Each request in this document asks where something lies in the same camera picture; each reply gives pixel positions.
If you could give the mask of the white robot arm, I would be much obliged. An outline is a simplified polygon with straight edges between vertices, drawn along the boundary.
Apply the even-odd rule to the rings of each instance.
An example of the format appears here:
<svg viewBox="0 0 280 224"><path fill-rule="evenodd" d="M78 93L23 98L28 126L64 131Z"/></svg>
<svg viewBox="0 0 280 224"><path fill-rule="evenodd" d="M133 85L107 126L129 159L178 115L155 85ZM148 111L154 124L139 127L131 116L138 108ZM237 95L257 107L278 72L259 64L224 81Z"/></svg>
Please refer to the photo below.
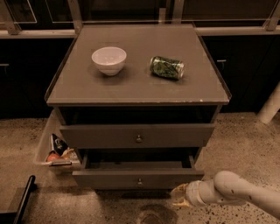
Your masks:
<svg viewBox="0 0 280 224"><path fill-rule="evenodd" d="M248 202L279 220L280 192L254 185L226 167L235 165L246 173L256 171L261 176L269 175L280 181L279 139L265 130L279 109L280 83L255 117L227 125L220 135L226 151L213 157L221 170L209 180L197 180L173 189L173 193L180 195L176 205L206 207Z"/></svg>

